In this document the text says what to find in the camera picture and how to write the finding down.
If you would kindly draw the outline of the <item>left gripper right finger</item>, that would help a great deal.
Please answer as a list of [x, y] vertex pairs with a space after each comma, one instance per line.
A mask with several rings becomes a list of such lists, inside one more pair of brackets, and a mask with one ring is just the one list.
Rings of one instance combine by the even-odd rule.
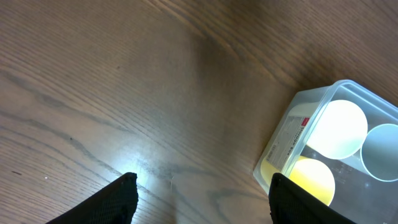
[[269, 205], [276, 224], [354, 224], [281, 173], [272, 176]]

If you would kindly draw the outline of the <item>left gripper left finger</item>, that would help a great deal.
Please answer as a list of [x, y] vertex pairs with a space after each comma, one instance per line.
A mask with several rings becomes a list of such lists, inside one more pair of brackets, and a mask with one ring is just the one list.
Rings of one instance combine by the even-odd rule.
[[50, 224], [131, 224], [137, 209], [137, 174], [127, 172]]

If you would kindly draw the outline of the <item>yellow plastic cup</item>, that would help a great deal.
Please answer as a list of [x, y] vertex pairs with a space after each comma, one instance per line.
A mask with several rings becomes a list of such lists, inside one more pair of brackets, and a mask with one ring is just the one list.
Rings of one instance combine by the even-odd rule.
[[[289, 175], [287, 175], [289, 180], [326, 206], [330, 206], [335, 196], [336, 184], [335, 178], [326, 164], [303, 156], [298, 156], [293, 163], [287, 161], [277, 164], [281, 165], [282, 168], [285, 166], [291, 168]], [[262, 180], [263, 190], [266, 195], [269, 195], [272, 176], [275, 173], [280, 173], [279, 168], [264, 158], [256, 170], [258, 171], [258, 180]]]

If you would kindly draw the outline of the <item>white plastic cup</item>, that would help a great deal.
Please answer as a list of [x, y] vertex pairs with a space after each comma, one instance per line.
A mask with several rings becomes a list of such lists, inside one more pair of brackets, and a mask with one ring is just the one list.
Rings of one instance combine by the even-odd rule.
[[368, 122], [364, 111], [348, 100], [334, 100], [316, 113], [318, 102], [302, 103], [289, 111], [290, 116], [316, 119], [306, 146], [329, 159], [346, 159], [363, 145]]

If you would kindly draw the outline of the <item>grey plastic cup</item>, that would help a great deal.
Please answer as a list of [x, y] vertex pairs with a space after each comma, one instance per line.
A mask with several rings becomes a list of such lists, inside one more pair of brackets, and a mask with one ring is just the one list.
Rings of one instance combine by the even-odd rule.
[[397, 125], [372, 128], [360, 150], [366, 172], [382, 182], [397, 181]]

